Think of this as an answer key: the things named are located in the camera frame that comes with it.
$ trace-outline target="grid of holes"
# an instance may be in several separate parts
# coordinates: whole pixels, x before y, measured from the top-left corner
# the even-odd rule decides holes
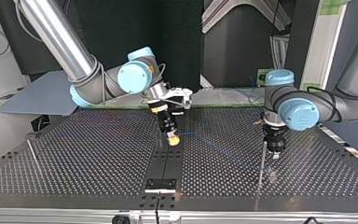
[[[262,127],[259,108],[192,110],[186,116],[182,192],[191,197],[253,197]],[[288,132],[281,158],[267,155],[261,195],[358,198],[358,171],[313,131]]]
[[[80,111],[0,168],[0,193],[139,195],[158,136],[146,111]]]

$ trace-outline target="robotic arm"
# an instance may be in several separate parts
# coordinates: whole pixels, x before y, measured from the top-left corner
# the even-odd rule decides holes
[[[288,70],[266,75],[263,129],[268,149],[275,153],[285,148],[286,126],[304,131],[318,122],[358,120],[358,43],[334,91],[299,91],[293,83],[294,74]]]
[[[151,48],[138,49],[128,55],[127,63],[105,71],[87,51],[55,0],[14,1],[73,83],[70,92],[77,105],[90,107],[127,93],[143,92],[169,144],[179,143],[177,124],[167,101],[182,96],[182,105],[189,109],[193,92],[168,88]]]

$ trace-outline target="yellow tool tip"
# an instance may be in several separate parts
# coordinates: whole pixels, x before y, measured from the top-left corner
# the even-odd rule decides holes
[[[168,144],[170,144],[171,147],[177,146],[179,143],[180,143],[179,136],[168,138]]]

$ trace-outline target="blue joint cap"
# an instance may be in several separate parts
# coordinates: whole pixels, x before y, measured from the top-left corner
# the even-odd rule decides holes
[[[129,93],[136,94],[147,89],[152,82],[153,72],[147,64],[132,61],[125,63],[118,71],[117,81],[120,88]]]
[[[278,109],[278,114],[287,127],[295,131],[304,131],[319,121],[318,107],[303,98],[284,101]]]
[[[129,53],[127,57],[129,58],[129,61],[132,61],[142,57],[154,57],[154,54],[150,47],[145,47]]]
[[[295,74],[286,69],[272,70],[266,74],[265,86],[280,86],[295,82]]]
[[[77,92],[77,90],[76,90],[74,85],[71,86],[70,92],[71,92],[72,100],[78,106],[80,106],[80,107],[91,107],[91,106],[93,106],[93,104],[90,104],[89,102],[87,102],[85,99],[83,99],[79,95],[79,93]]]

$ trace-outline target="perforated metal table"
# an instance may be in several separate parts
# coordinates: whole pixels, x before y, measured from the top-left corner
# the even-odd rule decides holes
[[[178,117],[168,147],[143,110],[82,110],[0,160],[0,208],[358,213],[358,160],[319,129],[288,132],[258,174],[260,108],[203,108]],[[175,194],[146,194],[147,179]]]

